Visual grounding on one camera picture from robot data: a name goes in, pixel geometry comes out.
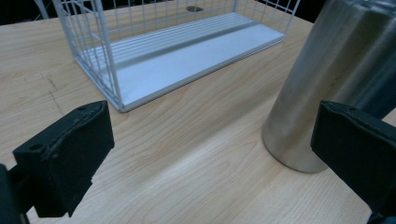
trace wood grain surface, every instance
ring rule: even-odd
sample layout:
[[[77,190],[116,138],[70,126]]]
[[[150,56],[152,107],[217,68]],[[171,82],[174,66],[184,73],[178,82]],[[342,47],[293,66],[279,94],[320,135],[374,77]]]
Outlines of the wood grain surface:
[[[137,109],[110,107],[116,146],[75,214],[32,223],[365,223],[368,206],[331,170],[275,160],[261,126],[312,24]],[[0,27],[0,162],[75,107],[105,99],[58,20]],[[393,113],[387,121],[396,124]]]

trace wire basket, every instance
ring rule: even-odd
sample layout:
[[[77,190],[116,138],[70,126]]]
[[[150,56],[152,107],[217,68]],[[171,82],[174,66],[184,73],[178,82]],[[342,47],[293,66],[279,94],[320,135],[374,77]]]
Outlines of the wire basket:
[[[283,40],[299,0],[53,0],[72,53],[120,111]]]

